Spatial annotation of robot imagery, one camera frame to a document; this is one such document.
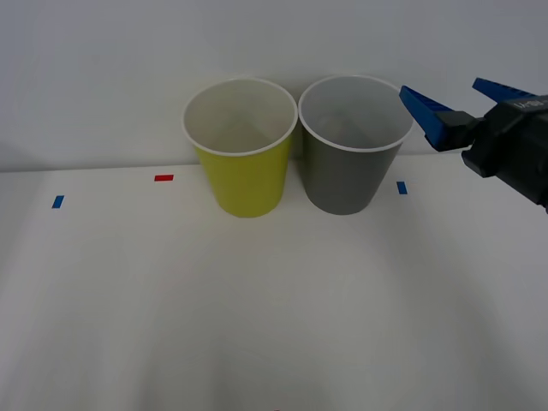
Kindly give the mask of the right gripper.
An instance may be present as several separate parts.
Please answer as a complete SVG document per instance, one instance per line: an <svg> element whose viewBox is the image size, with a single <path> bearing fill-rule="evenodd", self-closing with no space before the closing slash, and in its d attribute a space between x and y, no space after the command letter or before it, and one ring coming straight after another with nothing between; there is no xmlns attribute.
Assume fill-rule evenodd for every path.
<svg viewBox="0 0 548 411"><path fill-rule="evenodd" d="M469 147L464 164L496 177L537 206L547 207L547 97L476 78L472 88L495 101L485 116L456 111L402 86L399 98L436 151Z"/></svg>

